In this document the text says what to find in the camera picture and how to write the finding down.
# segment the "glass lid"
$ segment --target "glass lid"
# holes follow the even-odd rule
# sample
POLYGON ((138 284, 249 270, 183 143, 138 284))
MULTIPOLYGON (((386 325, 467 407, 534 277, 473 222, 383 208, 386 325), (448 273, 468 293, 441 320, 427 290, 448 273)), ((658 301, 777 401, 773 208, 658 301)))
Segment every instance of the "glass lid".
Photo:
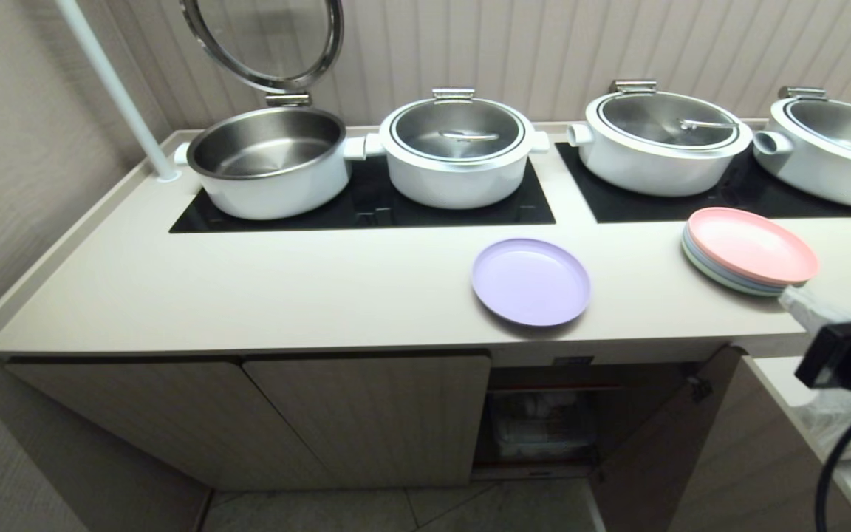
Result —
POLYGON ((506 154, 524 138, 524 125, 490 101, 432 100, 402 112, 391 133, 416 155, 464 162, 506 154))
POLYGON ((180 4, 196 40, 217 63, 271 94, 303 92, 333 67, 344 43, 341 0, 312 0, 297 7, 259 0, 180 4))
POLYGON ((666 148, 718 148, 734 141, 739 128, 712 105, 669 93, 616 95, 602 102, 598 114, 622 134, 666 148))
POLYGON ((851 105, 828 100, 798 100, 786 109, 787 115, 800 126, 851 149, 851 105))

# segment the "tile floor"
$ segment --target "tile floor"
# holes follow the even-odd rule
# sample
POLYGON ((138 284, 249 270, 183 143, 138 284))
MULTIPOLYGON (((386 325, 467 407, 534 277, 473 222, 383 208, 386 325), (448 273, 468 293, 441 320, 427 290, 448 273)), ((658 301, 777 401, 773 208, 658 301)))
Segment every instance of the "tile floor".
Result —
POLYGON ((584 479, 467 488, 219 492, 203 532, 605 532, 584 479))

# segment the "stainless steel pot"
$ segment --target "stainless steel pot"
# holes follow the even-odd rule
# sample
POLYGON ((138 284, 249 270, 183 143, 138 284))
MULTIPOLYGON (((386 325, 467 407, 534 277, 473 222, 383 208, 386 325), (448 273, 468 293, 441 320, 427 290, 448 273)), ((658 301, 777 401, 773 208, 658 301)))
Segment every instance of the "stainless steel pot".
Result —
POLYGON ((435 89, 431 100, 393 111, 366 136, 364 155, 386 155, 392 184, 423 205, 469 209, 503 200, 521 185, 527 156, 550 149, 550 138, 520 112, 474 94, 435 89))
POLYGON ((698 98, 655 90, 654 81, 614 81, 587 105, 587 123, 567 129, 584 165, 629 191, 690 196, 718 183, 752 132, 735 115, 698 98))
POLYGON ((236 60, 213 36, 199 0, 180 0, 185 19, 202 47, 223 67, 269 93, 269 109, 223 120, 185 148, 217 208, 245 219, 278 219, 317 208, 344 190, 351 146, 340 118, 310 107, 298 93, 317 81, 337 60, 344 42, 341 0, 327 0, 328 31, 321 57, 301 74, 263 74, 236 60))
POLYGON ((851 104, 823 89, 783 87, 770 122, 753 138, 766 171, 801 191, 851 205, 851 104))

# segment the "black glass cooktop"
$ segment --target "black glass cooktop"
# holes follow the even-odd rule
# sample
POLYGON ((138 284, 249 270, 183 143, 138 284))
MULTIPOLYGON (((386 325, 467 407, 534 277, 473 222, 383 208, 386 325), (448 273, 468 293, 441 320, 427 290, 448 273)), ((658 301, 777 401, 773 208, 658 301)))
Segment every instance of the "black glass cooktop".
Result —
POLYGON ((851 218, 851 207, 798 191, 767 173, 753 148, 737 155, 710 191, 686 198, 658 198, 625 191, 588 171, 578 149, 557 143, 570 174, 597 222, 668 222, 688 219, 700 208, 738 208, 767 218, 851 218))
POLYGON ((554 223, 553 213, 530 161, 517 191, 486 208, 448 210, 413 202, 389 182, 386 158, 352 163, 350 184, 338 196, 302 215, 254 222, 229 216, 200 191, 170 233, 229 231, 297 231, 377 227, 447 227, 460 225, 540 225, 554 223))

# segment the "white counter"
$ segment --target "white counter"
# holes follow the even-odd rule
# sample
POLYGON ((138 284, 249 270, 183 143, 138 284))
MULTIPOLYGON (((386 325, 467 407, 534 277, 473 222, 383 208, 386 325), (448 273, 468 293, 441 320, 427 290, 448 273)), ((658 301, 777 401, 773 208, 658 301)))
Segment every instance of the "white counter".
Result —
MULTIPOLYGON (((177 132, 165 148, 192 134, 177 132)), ((683 222, 597 225, 556 149, 531 161, 556 225, 180 235, 168 229, 199 191, 198 176, 185 168, 161 184, 140 166, 0 300, 0 354, 800 333, 776 301, 732 293, 696 272, 679 249, 683 222), (581 319, 533 331, 483 309, 470 288, 472 261, 510 238, 554 242, 584 263, 594 296, 581 319)), ((778 222, 820 256, 821 273, 808 287, 851 309, 851 219, 778 222)))

